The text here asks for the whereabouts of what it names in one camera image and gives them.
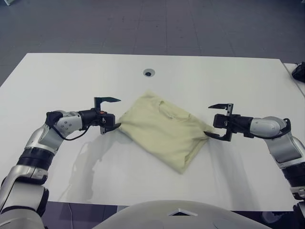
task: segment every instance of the silver robot arm segment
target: silver robot arm segment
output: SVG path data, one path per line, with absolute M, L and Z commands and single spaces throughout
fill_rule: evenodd
M 305 219 L 305 147 L 291 134 L 289 119 L 277 117 L 253 118 L 232 114 L 233 104 L 216 104 L 209 108 L 225 109 L 226 115 L 216 114 L 213 126 L 226 129 L 224 136 L 205 132 L 208 136 L 231 141 L 232 133 L 242 133 L 245 137 L 263 139 L 278 167 L 290 184 L 290 190 L 297 200 L 294 212 L 304 225 Z
M 64 140 L 83 136 L 90 126 L 100 126 L 101 134 L 120 126 L 115 116 L 101 111 L 103 101 L 118 102 L 106 97 L 95 98 L 95 108 L 79 112 L 54 111 L 47 113 L 45 124 L 34 131 L 17 164 L 4 178 L 0 188 L 0 228 L 44 228 L 43 215 L 49 191 L 42 185 L 48 177 L 53 157 Z M 76 130 L 78 137 L 67 139 Z

